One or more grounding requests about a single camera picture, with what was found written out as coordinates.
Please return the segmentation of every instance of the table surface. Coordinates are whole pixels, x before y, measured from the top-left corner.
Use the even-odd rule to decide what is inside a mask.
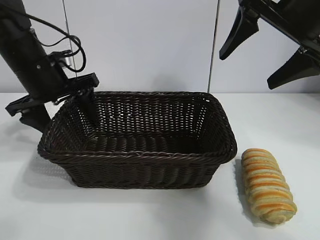
[[[5,111],[22,96],[0,93],[2,240],[319,239],[320,94],[216,94],[238,154],[206,187],[188,190],[74,186],[37,155],[41,134]],[[250,214],[239,158],[252,147],[274,154],[291,187],[298,213],[286,224],[269,226]]]

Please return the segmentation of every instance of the white wall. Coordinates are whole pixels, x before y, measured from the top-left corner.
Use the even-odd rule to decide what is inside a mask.
[[[217,0],[65,2],[99,89],[207,91]]]
[[[66,29],[63,5],[61,0],[23,0],[25,10],[28,14],[42,18],[47,22],[57,25],[61,29]],[[52,44],[61,39],[63,35],[57,31],[32,21],[38,38],[47,44]],[[57,47],[46,48],[47,53],[57,50],[69,49],[67,41]],[[0,57],[0,92],[1,93],[21,93],[25,92],[16,75],[11,71],[6,62]]]
[[[237,0],[221,0],[211,92],[319,93],[319,76],[269,90],[267,79],[289,60],[298,45],[263,20],[259,21],[258,33],[240,45],[226,60],[219,59],[219,50],[229,35],[238,6]]]

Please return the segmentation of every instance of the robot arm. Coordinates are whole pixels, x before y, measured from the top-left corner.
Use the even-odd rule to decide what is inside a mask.
[[[50,122],[44,103],[58,103],[59,99],[76,96],[87,115],[94,118],[94,105],[90,104],[89,98],[93,88],[99,84],[96,75],[91,73],[68,79],[63,67],[72,69],[67,65],[66,59],[73,54],[66,50],[47,55],[34,29],[31,28],[29,18],[38,20],[26,14],[21,0],[0,0],[0,54],[29,93],[28,96],[10,103],[6,107],[7,111],[12,116],[21,113],[20,121],[23,124],[43,132]],[[47,25],[54,27],[77,44],[79,50],[76,52],[83,54],[84,64],[80,70],[74,72],[81,72],[86,57],[78,38],[68,35],[50,23]]]
[[[221,60],[259,31],[258,19],[261,18],[300,45],[290,60],[268,79],[270,89],[320,74],[319,0],[238,1],[235,22],[220,50]]]

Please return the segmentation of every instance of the wicker basket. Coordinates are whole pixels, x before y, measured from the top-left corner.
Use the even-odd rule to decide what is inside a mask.
[[[93,101],[98,126],[71,99],[38,145],[79,187],[202,187],[237,153],[227,116],[210,94],[96,92]]]

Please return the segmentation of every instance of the pastry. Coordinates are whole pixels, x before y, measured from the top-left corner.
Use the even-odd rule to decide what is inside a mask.
[[[275,157],[267,150],[250,148],[242,154],[241,164],[252,213],[273,224],[289,221],[297,206]]]

